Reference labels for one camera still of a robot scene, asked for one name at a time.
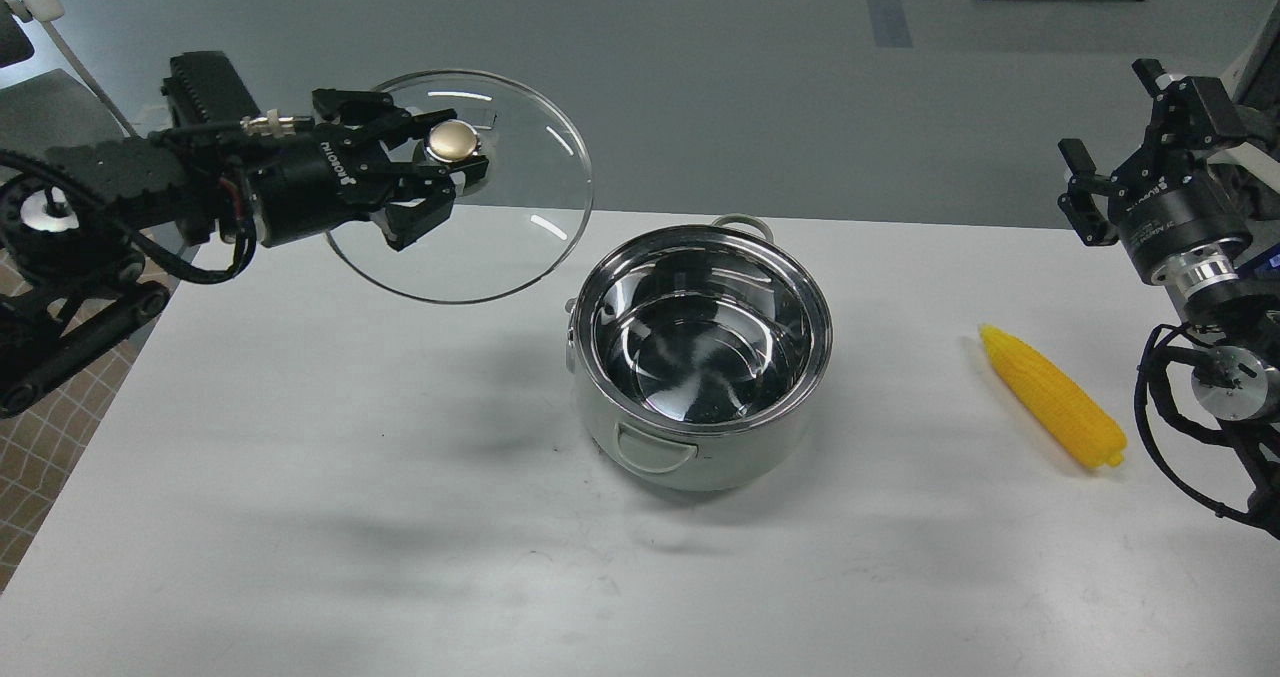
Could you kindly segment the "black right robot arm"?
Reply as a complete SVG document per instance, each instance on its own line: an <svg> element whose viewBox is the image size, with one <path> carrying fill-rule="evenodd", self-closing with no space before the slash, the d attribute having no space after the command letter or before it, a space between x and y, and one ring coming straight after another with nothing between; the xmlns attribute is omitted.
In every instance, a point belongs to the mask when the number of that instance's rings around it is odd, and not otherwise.
<svg viewBox="0 0 1280 677"><path fill-rule="evenodd" d="M1151 100L1138 148L1101 171L1080 139L1059 209L1083 244L1123 244L1144 284L1162 288L1176 325L1155 328L1137 369L1140 442L1160 471L1217 517L1279 531L1277 248L1251 252L1253 227L1277 220L1277 118L1243 106L1217 77L1180 76L1157 59L1132 70ZM1233 452L1252 484L1236 509L1167 463L1149 413Z"/></svg>

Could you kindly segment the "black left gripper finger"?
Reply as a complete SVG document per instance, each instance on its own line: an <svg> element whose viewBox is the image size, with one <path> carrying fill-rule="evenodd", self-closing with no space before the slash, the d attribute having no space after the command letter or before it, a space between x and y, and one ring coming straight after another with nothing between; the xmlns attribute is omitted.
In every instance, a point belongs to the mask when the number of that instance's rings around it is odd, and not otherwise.
<svg viewBox="0 0 1280 677"><path fill-rule="evenodd" d="M485 156L461 163L389 163L374 171L387 186L371 221L390 250L402 252L451 218L454 200L466 186L479 186L490 161Z"/></svg>
<svg viewBox="0 0 1280 677"><path fill-rule="evenodd" d="M388 150L411 143L413 157L425 157L435 131L445 134L460 122L453 109L412 113L399 108L392 93L320 88L312 92L317 116L312 129L312 157L348 157L367 152L374 145Z"/></svg>

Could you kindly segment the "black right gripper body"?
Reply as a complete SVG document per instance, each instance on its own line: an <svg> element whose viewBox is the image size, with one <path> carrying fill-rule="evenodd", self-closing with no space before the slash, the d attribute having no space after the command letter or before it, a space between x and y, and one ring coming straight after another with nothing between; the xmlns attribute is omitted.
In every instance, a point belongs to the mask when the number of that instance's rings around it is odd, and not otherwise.
<svg viewBox="0 0 1280 677"><path fill-rule="evenodd" d="M1228 256L1235 259L1252 244L1240 209L1225 189L1211 184L1202 168L1175 168L1167 175L1123 165L1112 177L1124 195L1110 200L1108 218L1147 285L1156 285L1161 264L1180 253L1225 244Z"/></svg>

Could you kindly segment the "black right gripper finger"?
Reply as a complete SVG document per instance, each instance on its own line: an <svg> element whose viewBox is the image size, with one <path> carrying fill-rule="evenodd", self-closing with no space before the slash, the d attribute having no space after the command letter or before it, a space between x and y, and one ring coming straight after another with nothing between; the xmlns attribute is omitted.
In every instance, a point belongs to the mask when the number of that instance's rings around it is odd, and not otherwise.
<svg viewBox="0 0 1280 677"><path fill-rule="evenodd" d="M1059 209L1075 235L1087 247L1117 244L1117 227L1101 211L1096 198L1121 198L1120 182L1097 171L1082 139L1060 139L1059 152L1068 168L1066 189L1059 197Z"/></svg>
<svg viewBox="0 0 1280 677"><path fill-rule="evenodd" d="M1245 143L1244 118L1219 77L1178 77L1153 58L1135 59L1132 70L1152 106L1139 147L1111 174L1121 188L1178 188L1211 154Z"/></svg>

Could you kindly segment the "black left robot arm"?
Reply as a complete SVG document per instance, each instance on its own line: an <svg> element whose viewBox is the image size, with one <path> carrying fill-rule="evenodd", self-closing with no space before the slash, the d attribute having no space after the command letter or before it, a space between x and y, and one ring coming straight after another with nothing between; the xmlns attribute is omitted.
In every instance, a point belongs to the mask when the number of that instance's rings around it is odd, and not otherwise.
<svg viewBox="0 0 1280 677"><path fill-rule="evenodd" d="M183 52L163 83L174 124L41 157L4 150L3 250L27 291L3 299L3 416L17 417L159 317L180 282L216 285L256 250L379 227L407 250L486 175L453 109L315 90L310 116L257 106L224 52Z"/></svg>

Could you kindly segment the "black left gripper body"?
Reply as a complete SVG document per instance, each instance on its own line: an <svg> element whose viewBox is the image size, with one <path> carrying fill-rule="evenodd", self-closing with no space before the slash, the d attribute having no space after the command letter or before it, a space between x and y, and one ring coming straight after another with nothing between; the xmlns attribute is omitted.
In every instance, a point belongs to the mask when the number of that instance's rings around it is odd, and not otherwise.
<svg viewBox="0 0 1280 677"><path fill-rule="evenodd" d="M389 166L385 148L360 131L320 125L288 141L250 174L260 244L280 247L369 220L390 198Z"/></svg>

